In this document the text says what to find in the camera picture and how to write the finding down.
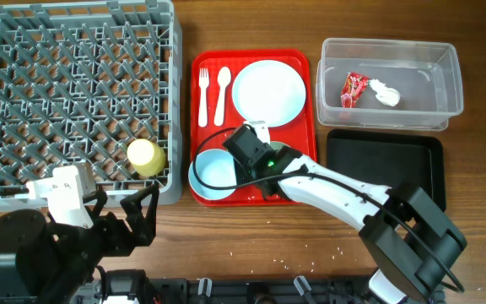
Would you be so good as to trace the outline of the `yellow plastic cup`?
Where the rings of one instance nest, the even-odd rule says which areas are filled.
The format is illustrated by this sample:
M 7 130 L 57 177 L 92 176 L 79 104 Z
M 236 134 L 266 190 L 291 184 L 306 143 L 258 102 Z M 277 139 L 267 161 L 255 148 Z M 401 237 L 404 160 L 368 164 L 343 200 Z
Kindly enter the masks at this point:
M 127 158 L 141 176 L 156 176 L 166 164 L 165 151 L 147 139 L 136 139 L 127 148 Z

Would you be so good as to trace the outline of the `white plastic spoon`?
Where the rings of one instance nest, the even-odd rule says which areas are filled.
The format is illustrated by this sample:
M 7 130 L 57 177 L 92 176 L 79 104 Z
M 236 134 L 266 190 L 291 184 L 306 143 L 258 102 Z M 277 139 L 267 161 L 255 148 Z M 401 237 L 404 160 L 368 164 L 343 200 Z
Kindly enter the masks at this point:
M 225 95 L 228 85 L 231 82 L 231 72 L 228 67 L 222 67 L 217 77 L 219 84 L 219 96 L 214 113 L 213 123 L 215 126 L 222 126 L 224 123 Z

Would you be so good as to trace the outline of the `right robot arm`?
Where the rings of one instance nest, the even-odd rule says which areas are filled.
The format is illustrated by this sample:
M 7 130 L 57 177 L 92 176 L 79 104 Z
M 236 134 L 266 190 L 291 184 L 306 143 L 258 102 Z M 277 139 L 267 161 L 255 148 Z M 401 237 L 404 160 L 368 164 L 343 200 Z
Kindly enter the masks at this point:
M 449 289 L 464 290 L 451 266 L 467 240 L 422 188 L 355 180 L 297 149 L 275 150 L 249 124 L 223 146 L 266 195 L 309 204 L 352 226 L 377 265 L 368 286 L 383 302 L 427 301 L 444 278 Z

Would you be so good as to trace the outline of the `large light blue plate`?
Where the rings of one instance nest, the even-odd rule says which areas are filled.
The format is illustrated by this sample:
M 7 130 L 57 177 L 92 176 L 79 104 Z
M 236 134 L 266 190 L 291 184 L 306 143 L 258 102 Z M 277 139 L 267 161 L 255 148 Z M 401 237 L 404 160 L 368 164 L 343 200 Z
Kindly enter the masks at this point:
M 306 87 L 287 63 L 261 60 L 244 67 L 232 85 L 232 101 L 248 122 L 265 122 L 270 128 L 292 122 L 303 110 Z

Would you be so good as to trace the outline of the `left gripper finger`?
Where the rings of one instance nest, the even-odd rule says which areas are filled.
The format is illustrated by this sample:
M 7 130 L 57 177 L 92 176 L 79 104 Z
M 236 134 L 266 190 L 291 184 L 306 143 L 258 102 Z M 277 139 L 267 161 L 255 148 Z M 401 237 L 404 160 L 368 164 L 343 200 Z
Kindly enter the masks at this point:
M 84 204 L 95 201 L 95 205 L 92 209 L 86 209 L 88 215 L 92 220 L 95 220 L 100 216 L 100 212 L 104 208 L 107 199 L 108 199 L 107 194 L 101 187 L 97 188 L 94 193 L 87 194 L 84 196 L 83 198 Z
M 148 247 L 156 236 L 156 211 L 159 202 L 159 184 L 152 185 L 125 197 L 120 205 L 132 230 L 137 246 Z

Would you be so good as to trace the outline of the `white napkin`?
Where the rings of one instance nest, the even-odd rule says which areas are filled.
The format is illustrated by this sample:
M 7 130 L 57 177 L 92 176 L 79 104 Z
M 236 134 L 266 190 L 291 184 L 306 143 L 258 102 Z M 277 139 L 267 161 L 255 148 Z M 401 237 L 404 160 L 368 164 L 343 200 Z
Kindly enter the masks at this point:
M 393 89 L 387 87 L 378 79 L 372 79 L 369 81 L 371 89 L 375 92 L 375 98 L 386 106 L 396 106 L 401 99 L 400 93 Z

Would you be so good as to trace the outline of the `white plastic fork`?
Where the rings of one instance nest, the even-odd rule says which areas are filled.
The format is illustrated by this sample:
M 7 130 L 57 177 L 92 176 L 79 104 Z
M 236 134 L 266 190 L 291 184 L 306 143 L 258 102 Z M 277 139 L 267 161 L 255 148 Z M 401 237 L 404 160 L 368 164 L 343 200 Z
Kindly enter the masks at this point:
M 209 74 L 206 68 L 199 70 L 198 85 L 200 88 L 198 126 L 205 128 L 208 124 L 207 89 L 209 86 Z

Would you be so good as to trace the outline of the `red snack wrapper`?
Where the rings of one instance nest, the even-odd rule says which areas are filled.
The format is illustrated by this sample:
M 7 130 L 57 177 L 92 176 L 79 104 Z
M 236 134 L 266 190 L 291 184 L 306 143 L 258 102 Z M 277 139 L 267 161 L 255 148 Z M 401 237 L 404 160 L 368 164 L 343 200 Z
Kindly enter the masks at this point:
M 341 104 L 343 108 L 355 108 L 357 100 L 366 90 L 370 78 L 360 73 L 349 72 L 341 90 Z

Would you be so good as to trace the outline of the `green bowl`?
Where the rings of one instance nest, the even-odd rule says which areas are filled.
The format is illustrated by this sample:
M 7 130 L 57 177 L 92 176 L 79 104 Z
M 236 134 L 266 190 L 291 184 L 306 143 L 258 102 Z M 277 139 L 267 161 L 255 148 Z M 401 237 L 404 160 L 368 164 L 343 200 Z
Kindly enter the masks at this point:
M 283 147 L 288 147 L 287 144 L 279 141 L 271 141 L 269 145 L 276 151 L 281 150 Z

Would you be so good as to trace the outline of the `small light blue saucer bowl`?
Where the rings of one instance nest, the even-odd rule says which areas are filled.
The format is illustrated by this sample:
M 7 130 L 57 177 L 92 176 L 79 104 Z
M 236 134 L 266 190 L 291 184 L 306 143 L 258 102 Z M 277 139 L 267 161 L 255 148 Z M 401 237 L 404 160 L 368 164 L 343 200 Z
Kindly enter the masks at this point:
M 198 197 L 207 200 L 220 200 L 227 198 L 235 190 L 214 190 L 204 187 L 196 178 L 191 163 L 188 179 L 191 189 Z M 208 149 L 197 156 L 197 174 L 208 185 L 215 187 L 228 187 L 236 184 L 235 160 L 232 155 L 223 149 Z

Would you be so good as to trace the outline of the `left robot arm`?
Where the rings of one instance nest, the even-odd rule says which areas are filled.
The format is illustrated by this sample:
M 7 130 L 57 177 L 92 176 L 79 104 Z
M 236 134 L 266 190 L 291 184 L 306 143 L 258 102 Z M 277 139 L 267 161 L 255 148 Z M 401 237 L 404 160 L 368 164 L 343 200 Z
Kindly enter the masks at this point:
M 85 195 L 94 201 L 90 228 L 59 224 L 51 214 L 20 209 L 0 216 L 0 303 L 67 303 L 93 279 L 104 257 L 127 257 L 149 246 L 156 234 L 159 185 L 121 200 L 126 218 L 102 214 L 101 188 Z

